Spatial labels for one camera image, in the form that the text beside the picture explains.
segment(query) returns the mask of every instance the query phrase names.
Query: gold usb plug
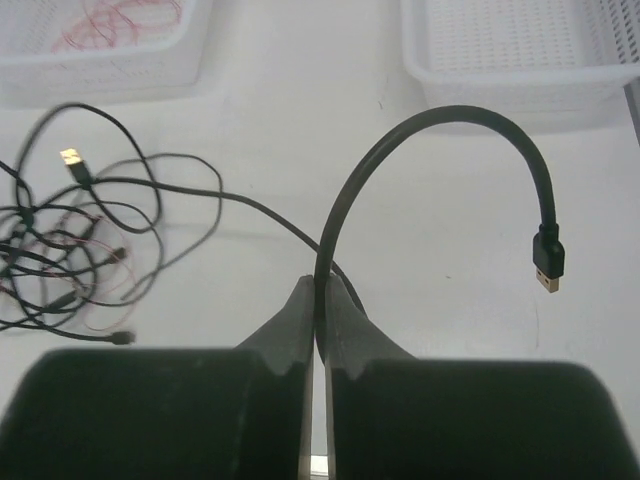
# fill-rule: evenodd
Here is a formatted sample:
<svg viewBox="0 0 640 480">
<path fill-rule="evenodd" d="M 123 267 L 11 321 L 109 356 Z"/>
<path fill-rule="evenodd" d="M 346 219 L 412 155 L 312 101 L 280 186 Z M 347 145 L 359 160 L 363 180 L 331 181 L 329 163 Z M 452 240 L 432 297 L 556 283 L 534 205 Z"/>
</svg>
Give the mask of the gold usb plug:
<svg viewBox="0 0 640 480">
<path fill-rule="evenodd" d="M 80 154 L 75 148 L 68 148 L 66 150 L 62 150 L 60 152 L 60 156 L 62 157 L 62 160 L 64 160 L 64 164 L 67 167 L 70 167 L 71 165 L 76 165 L 78 163 L 82 163 L 84 161 L 82 160 L 82 157 L 80 156 Z"/>
<path fill-rule="evenodd" d="M 560 278 L 549 278 L 539 268 L 536 269 L 536 278 L 549 293 L 560 290 Z"/>
<path fill-rule="evenodd" d="M 64 160 L 64 164 L 67 166 L 76 182 L 82 185 L 84 189 L 91 188 L 93 177 L 91 176 L 91 172 L 89 172 L 87 163 L 80 156 L 78 151 L 75 148 L 68 148 L 60 152 L 60 157 Z"/>
</svg>

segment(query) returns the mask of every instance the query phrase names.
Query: usb connector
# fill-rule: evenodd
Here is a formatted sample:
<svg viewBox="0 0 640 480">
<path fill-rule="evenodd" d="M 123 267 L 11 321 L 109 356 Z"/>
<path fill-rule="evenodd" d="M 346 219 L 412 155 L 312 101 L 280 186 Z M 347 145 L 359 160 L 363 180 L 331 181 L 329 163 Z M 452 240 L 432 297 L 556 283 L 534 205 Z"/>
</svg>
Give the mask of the usb connector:
<svg viewBox="0 0 640 480">
<path fill-rule="evenodd" d="M 558 239 L 559 227 L 540 226 L 533 237 L 533 263 L 536 277 L 549 293 L 560 289 L 560 277 L 564 275 L 564 247 Z"/>
<path fill-rule="evenodd" d="M 120 330 L 109 335 L 107 340 L 114 345 L 131 345 L 136 341 L 136 334 L 130 330 Z"/>
<path fill-rule="evenodd" d="M 127 258 L 127 255 L 128 254 L 127 254 L 126 248 L 124 247 L 116 248 L 113 252 L 111 252 L 111 255 L 107 257 L 107 259 L 105 260 L 105 264 L 115 265 L 117 263 L 120 263 L 125 258 Z"/>
<path fill-rule="evenodd" d="M 91 172 L 87 168 L 86 163 L 75 148 L 69 148 L 60 152 L 60 157 L 64 161 L 73 178 L 82 185 L 83 188 L 89 188 L 93 181 Z"/>
</svg>

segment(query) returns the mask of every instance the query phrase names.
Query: white plastic basket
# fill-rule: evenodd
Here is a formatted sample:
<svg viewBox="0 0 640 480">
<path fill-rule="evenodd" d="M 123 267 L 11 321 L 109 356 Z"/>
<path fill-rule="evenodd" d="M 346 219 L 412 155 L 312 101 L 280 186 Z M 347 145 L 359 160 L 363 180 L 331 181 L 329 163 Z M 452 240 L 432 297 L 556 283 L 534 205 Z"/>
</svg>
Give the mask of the white plastic basket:
<svg viewBox="0 0 640 480">
<path fill-rule="evenodd" d="M 430 106 L 576 111 L 640 76 L 640 0 L 403 0 Z"/>
<path fill-rule="evenodd" d="M 3 90 L 58 98 L 193 83 L 212 4 L 0 0 Z"/>
</svg>

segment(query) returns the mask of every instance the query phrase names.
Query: black cable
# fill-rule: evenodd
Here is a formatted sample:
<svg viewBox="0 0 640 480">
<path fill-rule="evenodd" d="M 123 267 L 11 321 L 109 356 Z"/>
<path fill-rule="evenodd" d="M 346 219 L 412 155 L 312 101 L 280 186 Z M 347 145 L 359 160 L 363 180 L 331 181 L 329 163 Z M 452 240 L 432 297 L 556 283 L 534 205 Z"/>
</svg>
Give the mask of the black cable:
<svg viewBox="0 0 640 480">
<path fill-rule="evenodd" d="M 426 128 L 445 123 L 464 122 L 487 127 L 516 147 L 524 157 L 538 194 L 542 223 L 534 237 L 534 263 L 543 285 L 550 291 L 557 289 L 557 281 L 564 271 L 564 249 L 558 240 L 555 202 L 549 170 L 542 154 L 527 134 L 508 118 L 479 107 L 447 106 L 414 115 L 387 133 L 364 156 L 353 170 L 336 198 L 325 223 L 315 266 L 315 322 L 316 341 L 320 356 L 325 353 L 325 290 L 340 231 L 351 206 L 365 183 L 378 166 L 406 139 Z M 364 313 L 361 302 L 355 304 Z"/>
<path fill-rule="evenodd" d="M 75 150 L 70 149 L 65 151 L 63 152 L 63 158 L 69 166 L 71 173 L 75 176 L 77 183 L 69 185 L 54 193 L 44 201 L 37 203 L 30 186 L 24 179 L 25 164 L 35 141 L 42 133 L 43 129 L 57 115 L 68 109 L 88 110 L 113 123 L 129 139 L 139 158 L 116 162 L 99 172 L 98 175 L 93 176 Z M 193 160 L 201 163 L 213 172 L 216 178 L 217 189 L 194 189 L 158 182 L 153 170 L 151 169 L 150 163 L 162 158 L 180 158 L 183 160 Z M 103 178 L 106 173 L 117 167 L 138 163 L 142 163 L 145 168 L 147 179 L 133 177 Z M 69 320 L 74 318 L 78 314 L 79 310 L 87 304 L 94 304 L 100 307 L 123 307 L 140 301 L 151 290 L 154 282 L 161 272 L 194 252 L 217 231 L 223 211 L 223 200 L 236 201 L 257 209 L 290 230 L 314 251 L 317 251 L 318 248 L 318 245 L 308 235 L 268 207 L 242 195 L 225 192 L 222 175 L 212 165 L 200 157 L 181 153 L 158 153 L 151 155 L 150 157 L 144 157 L 133 136 L 120 122 L 105 112 L 90 105 L 68 103 L 55 107 L 49 111 L 31 129 L 29 136 L 25 140 L 25 143 L 18 154 L 15 168 L 12 169 L 2 162 L 0 162 L 0 167 L 13 179 L 15 193 L 15 205 L 0 207 L 0 212 L 7 212 L 4 217 L 0 218 L 0 228 L 7 226 L 8 222 L 16 220 L 9 227 L 8 237 L 4 240 L 0 240 L 0 282 L 2 282 L 3 279 L 9 282 L 10 288 L 7 288 L 7 286 L 2 287 L 4 293 L 17 302 L 23 313 L 23 317 L 17 320 L 9 321 L 6 319 L 0 319 L 0 331 L 9 328 L 25 328 L 29 330 L 44 330 L 56 335 L 77 340 L 103 341 L 115 344 L 130 343 L 133 341 L 133 335 L 127 331 L 115 332 L 109 335 L 93 336 L 69 332 L 62 330 L 60 327 L 67 324 Z M 134 205 L 102 199 L 96 188 L 101 184 L 109 183 L 137 185 L 151 188 L 156 200 L 154 214 L 152 216 L 148 216 Z M 169 260 L 165 260 L 164 242 L 157 231 L 157 227 L 164 218 L 162 192 L 175 192 L 184 195 L 209 197 L 218 200 L 217 208 L 212 212 L 212 223 L 207 231 L 196 242 L 189 245 Z M 60 203 L 66 196 L 74 193 L 76 194 L 76 197 L 71 201 L 70 205 Z M 82 202 L 84 194 L 88 194 L 91 201 Z M 139 228 L 122 221 L 112 211 L 112 207 L 115 206 L 135 211 L 143 218 L 147 225 Z M 128 254 L 124 248 L 120 247 L 119 249 L 114 250 L 115 252 L 120 252 L 118 255 L 112 254 L 116 256 L 115 260 L 110 257 L 103 260 L 97 260 L 94 258 L 94 254 L 87 248 L 85 243 L 90 243 L 93 239 L 100 221 L 96 214 L 90 213 L 89 210 L 87 210 L 89 208 L 97 209 L 100 212 L 100 215 L 103 215 L 117 228 L 120 228 L 127 233 L 135 235 L 152 233 L 157 241 L 158 260 L 156 266 L 150 272 L 143 275 L 142 278 L 136 282 L 134 286 L 125 293 L 125 295 L 123 295 L 121 302 L 118 303 L 97 301 L 95 299 L 95 285 L 98 283 L 102 268 L 123 260 Z M 60 210 L 62 212 L 61 218 L 56 222 L 53 228 L 41 230 L 38 227 L 39 215 L 43 212 L 52 210 Z M 77 214 L 86 217 L 89 220 L 94 220 L 83 232 L 80 234 L 74 234 L 69 226 L 69 220 L 72 214 Z M 66 240 L 61 244 L 54 241 L 55 237 L 64 237 Z M 30 251 L 29 249 L 34 246 L 43 247 L 44 254 L 40 255 Z M 50 258 L 49 252 L 55 253 L 55 251 L 60 251 L 60 255 L 56 258 Z M 80 254 L 80 258 L 75 259 L 74 257 L 72 260 L 72 254 L 76 252 Z M 39 266 L 38 268 L 27 267 L 22 264 L 23 260 L 35 261 Z M 335 264 L 333 264 L 333 268 L 336 274 L 342 277 L 351 295 L 361 306 L 358 295 L 344 272 L 342 272 L 342 270 Z M 84 290 L 84 285 L 87 284 L 87 280 L 83 280 L 82 277 L 84 275 L 90 275 L 91 277 L 89 279 L 91 287 L 86 289 L 86 291 Z M 21 282 L 28 278 L 37 278 L 41 284 L 41 300 L 39 304 L 27 300 L 22 294 Z M 52 301 L 48 301 L 46 280 L 51 278 L 69 279 L 73 282 L 73 285 L 76 285 L 83 290 L 81 294 L 76 291 L 70 291 Z M 49 323 L 45 320 L 45 317 L 50 316 L 61 316 L 62 319 Z"/>
</svg>

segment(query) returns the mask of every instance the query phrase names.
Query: white tabletop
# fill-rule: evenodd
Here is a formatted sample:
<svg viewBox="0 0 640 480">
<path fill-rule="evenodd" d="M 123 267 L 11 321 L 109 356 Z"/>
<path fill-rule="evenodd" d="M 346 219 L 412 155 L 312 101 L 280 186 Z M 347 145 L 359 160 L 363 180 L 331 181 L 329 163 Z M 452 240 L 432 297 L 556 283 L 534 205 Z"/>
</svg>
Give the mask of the white tabletop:
<svg viewBox="0 0 640 480">
<path fill-rule="evenodd" d="M 229 0 L 215 15 L 202 81 L 186 98 L 106 108 L 145 152 L 202 155 L 222 170 L 230 191 L 263 201 L 319 238 L 356 162 L 426 108 L 401 66 L 397 5 Z M 640 451 L 640 150 L 624 100 L 606 108 L 605 126 L 534 135 L 553 176 L 567 249 L 559 293 L 547 294 L 535 280 L 539 213 L 526 165 L 506 141 L 475 130 L 424 133 L 400 148 L 358 199 L 336 259 L 371 319 L 413 354 L 589 366 Z M 41 113 L 0 110 L 3 159 L 13 158 Z M 132 154 L 109 125 L 67 114 L 30 159 L 27 179 L 38 198 L 70 182 L 57 156 L 70 146 L 94 170 Z M 179 161 L 162 164 L 159 176 L 211 185 Z M 8 200 L 6 176 L 0 182 L 0 201 Z M 122 195 L 145 202 L 135 192 Z M 213 202 L 170 196 L 166 203 L 166 236 L 176 252 L 204 231 Z M 152 258 L 150 240 L 133 242 L 137 257 Z M 138 345 L 236 345 L 283 305 L 313 262 L 278 225 L 228 204 L 219 234 L 138 306 L 131 319 Z M 0 408 L 39 356 L 69 345 L 85 346 L 44 333 L 0 335 Z M 322 453 L 323 371 L 315 371 L 313 450 Z"/>
</svg>

